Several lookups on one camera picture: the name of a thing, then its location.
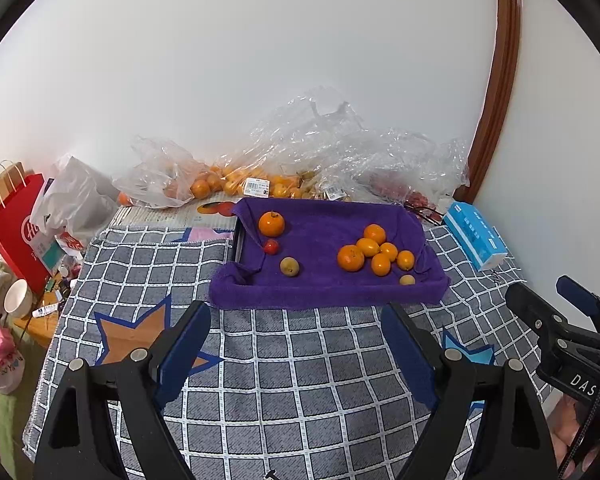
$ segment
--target purple towel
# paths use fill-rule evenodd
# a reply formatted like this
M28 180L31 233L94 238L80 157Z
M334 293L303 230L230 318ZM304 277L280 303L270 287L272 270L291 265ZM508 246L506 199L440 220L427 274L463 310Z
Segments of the purple towel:
M267 211L285 218L285 232L277 238L280 252L262 251L266 241L258 220ZM288 198L243 198L234 207L246 236L240 263L222 266L211 280L209 297L219 308L288 308L301 310L323 306L365 306L399 303L438 303L449 286L436 253L425 241L417 218L400 206ZM338 266L337 254L347 244L362 238L369 224L381 225L387 241L399 251L416 257L414 269L401 271L392 264L391 273L379 277L371 261L358 272ZM288 278L280 272L280 261L292 256L300 263L300 274ZM404 274L412 274L415 285L400 285Z

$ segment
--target white cup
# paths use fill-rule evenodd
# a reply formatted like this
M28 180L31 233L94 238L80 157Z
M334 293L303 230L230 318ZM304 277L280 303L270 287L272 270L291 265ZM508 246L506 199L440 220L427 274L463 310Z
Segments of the white cup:
M18 280L4 297L4 309L13 317L24 317L31 310L32 293L26 280Z

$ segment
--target brown wooden trim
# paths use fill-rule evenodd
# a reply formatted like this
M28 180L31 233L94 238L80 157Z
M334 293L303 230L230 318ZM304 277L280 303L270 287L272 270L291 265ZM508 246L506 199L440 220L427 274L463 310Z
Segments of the brown wooden trim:
M520 0L498 0L497 19L491 74L468 158L470 185L454 194L462 202L471 203L478 195L507 115L520 46Z

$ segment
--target red paper bag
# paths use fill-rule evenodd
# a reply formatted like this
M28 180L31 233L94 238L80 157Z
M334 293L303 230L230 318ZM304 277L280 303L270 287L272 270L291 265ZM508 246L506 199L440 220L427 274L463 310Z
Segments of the red paper bag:
M0 203L0 254L16 276L27 280L36 294L44 291L61 253L52 235L43 235L29 222L33 203L44 182L41 173L28 175L24 184Z

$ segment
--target gray and white plaid cloth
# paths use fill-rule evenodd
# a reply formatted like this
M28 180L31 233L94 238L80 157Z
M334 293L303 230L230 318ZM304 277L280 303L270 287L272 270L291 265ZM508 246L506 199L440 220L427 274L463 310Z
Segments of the gray and white plaid cloth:
M102 352L100 312L137 320L171 294L172 324L226 261L227 240L179 242L184 230L110 228L88 249L78 286L62 313L23 435L35 459L40 432L68 362L94 364ZM507 309L507 285L522 281L513 257L476 272L445 227L426 233L452 284L438 305L405 306L440 340L443 328L468 349L493 344L496 362L523 361L535 374L533 332ZM286 310L212 309L203 351L219 363L189 377L164 419L199 480L256 480L275 469L283 480L393 479L427 421L405 386L380 330L381 306ZM122 409L110 416L130 479L142 477ZM465 471L480 423L467 421L448 478Z

